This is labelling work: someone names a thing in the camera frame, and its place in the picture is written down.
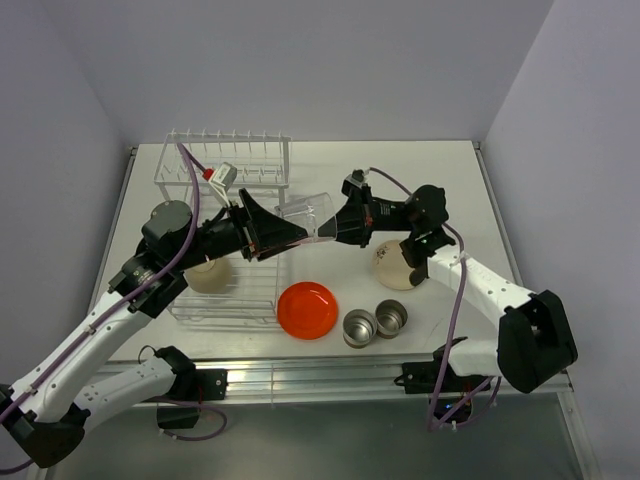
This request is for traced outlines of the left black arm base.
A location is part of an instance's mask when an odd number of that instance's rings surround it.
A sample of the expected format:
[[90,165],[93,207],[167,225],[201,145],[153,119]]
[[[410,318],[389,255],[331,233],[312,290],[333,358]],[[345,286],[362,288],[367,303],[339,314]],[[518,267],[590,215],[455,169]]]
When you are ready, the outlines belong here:
[[[228,385],[225,369],[196,369],[190,378],[180,379],[177,387],[161,395],[156,402],[156,423],[162,434],[176,441],[199,442],[221,435],[228,417],[212,402],[224,400]],[[217,421],[216,429],[208,434],[186,435],[206,416]]]

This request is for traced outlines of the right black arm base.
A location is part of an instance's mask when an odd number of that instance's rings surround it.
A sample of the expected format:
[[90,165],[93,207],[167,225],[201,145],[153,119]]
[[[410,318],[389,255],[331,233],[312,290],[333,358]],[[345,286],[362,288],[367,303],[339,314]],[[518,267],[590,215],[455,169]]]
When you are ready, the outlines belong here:
[[[393,382],[404,389],[406,394],[432,394],[435,391],[440,372],[445,346],[442,345],[433,353],[430,361],[405,362],[401,365],[402,373]],[[482,375],[457,375],[451,366],[446,367],[441,393],[468,393],[487,379]]]

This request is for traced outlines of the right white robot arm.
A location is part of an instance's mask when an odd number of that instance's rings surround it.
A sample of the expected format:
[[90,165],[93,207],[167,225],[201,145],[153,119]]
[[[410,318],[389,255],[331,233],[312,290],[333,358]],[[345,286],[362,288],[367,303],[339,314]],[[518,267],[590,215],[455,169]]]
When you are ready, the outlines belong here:
[[331,219],[336,240],[365,247],[375,232],[405,232],[402,256],[413,280],[435,280],[468,302],[494,326],[491,340],[458,337],[448,331],[434,355],[433,378],[443,389],[466,377],[501,377],[530,393],[578,359],[562,300],[550,290],[534,292],[501,277],[466,252],[449,224],[443,188],[423,185],[402,201],[373,195],[363,170],[343,181],[345,204]]

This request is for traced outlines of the beige plate with black spot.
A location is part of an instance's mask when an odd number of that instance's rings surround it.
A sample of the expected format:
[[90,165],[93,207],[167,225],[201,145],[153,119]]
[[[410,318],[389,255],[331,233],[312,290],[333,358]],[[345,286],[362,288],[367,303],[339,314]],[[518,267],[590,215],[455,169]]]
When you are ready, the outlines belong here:
[[387,240],[375,248],[372,271],[381,285],[396,291],[412,290],[427,278],[425,270],[406,263],[399,240]]

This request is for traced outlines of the floral ceramic bowl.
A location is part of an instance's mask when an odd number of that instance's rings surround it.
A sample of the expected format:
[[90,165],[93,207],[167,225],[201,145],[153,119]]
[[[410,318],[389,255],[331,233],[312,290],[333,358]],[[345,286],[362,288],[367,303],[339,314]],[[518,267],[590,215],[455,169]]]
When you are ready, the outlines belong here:
[[217,294],[225,290],[232,278],[232,266],[226,257],[210,260],[184,272],[189,287],[201,294]]

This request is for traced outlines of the steel cup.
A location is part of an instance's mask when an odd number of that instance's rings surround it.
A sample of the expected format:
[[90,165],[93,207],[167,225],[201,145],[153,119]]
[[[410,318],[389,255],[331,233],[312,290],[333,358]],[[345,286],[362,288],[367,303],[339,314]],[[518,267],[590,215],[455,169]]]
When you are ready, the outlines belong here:
[[385,339],[398,336],[408,320],[408,313],[403,304],[397,300],[387,299],[380,302],[374,312],[377,334]]
[[349,311],[342,322],[343,339],[351,348],[364,348],[377,333],[375,318],[366,310]]

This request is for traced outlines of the orange plastic plate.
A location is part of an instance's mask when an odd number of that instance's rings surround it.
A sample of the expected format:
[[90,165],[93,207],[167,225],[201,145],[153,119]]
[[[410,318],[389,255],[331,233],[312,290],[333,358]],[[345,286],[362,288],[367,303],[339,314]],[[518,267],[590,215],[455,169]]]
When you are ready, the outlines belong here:
[[331,291],[316,282],[298,282],[284,290],[276,318],[284,332],[300,340],[317,340],[335,326],[338,303]]

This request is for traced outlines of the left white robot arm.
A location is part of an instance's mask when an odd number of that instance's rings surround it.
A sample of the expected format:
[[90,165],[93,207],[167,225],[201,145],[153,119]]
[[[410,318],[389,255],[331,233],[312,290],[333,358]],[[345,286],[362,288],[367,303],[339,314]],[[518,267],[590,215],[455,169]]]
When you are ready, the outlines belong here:
[[307,239],[305,228],[260,206],[246,190],[211,220],[182,201],[157,205],[142,226],[134,256],[80,325],[29,374],[1,388],[1,424],[28,455],[48,468],[66,458],[92,428],[154,397],[183,399],[195,364],[173,346],[105,382],[94,374],[187,287],[185,270],[239,252],[263,260]]

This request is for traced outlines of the clear plastic cup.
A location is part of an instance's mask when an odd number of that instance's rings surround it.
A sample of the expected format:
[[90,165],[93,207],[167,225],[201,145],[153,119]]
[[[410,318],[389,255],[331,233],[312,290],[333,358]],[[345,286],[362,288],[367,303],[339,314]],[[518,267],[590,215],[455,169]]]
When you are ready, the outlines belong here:
[[334,241],[337,237],[336,211],[328,193],[294,197],[274,207],[275,214],[294,224],[304,235],[294,245]]

